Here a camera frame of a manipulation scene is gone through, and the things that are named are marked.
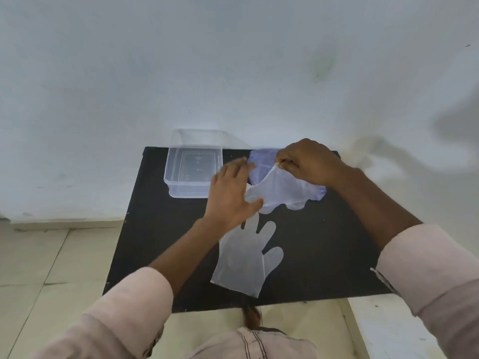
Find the clear plastic box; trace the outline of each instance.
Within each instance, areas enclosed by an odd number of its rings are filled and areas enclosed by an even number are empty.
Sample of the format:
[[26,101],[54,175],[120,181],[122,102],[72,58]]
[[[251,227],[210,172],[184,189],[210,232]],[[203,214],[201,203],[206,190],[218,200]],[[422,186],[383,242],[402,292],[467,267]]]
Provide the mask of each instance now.
[[174,130],[164,180],[173,198],[207,198],[211,178],[223,166],[221,131]]

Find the tile floor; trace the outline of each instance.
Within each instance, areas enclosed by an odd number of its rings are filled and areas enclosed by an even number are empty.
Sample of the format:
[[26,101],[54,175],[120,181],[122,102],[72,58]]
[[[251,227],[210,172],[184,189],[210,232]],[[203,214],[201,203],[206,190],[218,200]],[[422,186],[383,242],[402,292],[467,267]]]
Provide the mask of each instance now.
[[[117,228],[15,232],[0,220],[0,359],[28,358],[101,296],[119,234]],[[264,326],[311,340],[321,358],[355,357],[336,300],[260,310]],[[152,358],[180,358],[240,324],[239,309],[173,314]]]

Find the table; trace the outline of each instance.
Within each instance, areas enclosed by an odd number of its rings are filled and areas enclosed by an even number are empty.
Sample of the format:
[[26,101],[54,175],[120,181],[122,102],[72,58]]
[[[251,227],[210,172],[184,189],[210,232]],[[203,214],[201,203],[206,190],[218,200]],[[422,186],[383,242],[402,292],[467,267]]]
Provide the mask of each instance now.
[[[146,147],[105,292],[128,274],[148,265],[203,216],[206,199],[175,199],[163,181],[168,148]],[[249,150],[223,150],[224,163]],[[203,311],[247,304],[267,305],[389,293],[375,273],[379,250],[346,202],[333,190],[299,211],[284,205],[261,214],[276,231],[264,249],[281,247],[284,258],[267,277],[259,298],[210,283],[218,262],[216,245],[184,284],[173,312]]]

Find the rolled-up sleeve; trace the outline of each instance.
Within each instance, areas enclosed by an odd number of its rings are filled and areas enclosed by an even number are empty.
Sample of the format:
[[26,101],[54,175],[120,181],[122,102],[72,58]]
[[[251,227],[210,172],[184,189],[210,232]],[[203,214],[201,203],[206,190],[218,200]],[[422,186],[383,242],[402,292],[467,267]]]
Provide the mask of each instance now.
[[102,296],[35,358],[73,354],[76,358],[146,358],[161,336],[172,304],[166,278],[152,268],[141,268]]
[[406,229],[383,249],[378,277],[450,358],[479,356],[479,260],[437,225]]

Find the shirt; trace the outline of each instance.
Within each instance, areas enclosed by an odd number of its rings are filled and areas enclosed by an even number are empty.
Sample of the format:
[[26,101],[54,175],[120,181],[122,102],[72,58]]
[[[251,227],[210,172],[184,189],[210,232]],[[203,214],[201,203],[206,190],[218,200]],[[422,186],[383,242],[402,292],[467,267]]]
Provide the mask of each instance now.
[[[479,261],[437,225],[406,229],[381,252],[375,272],[422,319],[449,358],[479,357]],[[152,268],[125,277],[33,357],[146,358],[171,314],[173,293]],[[308,340],[239,328],[188,358],[318,358]]]

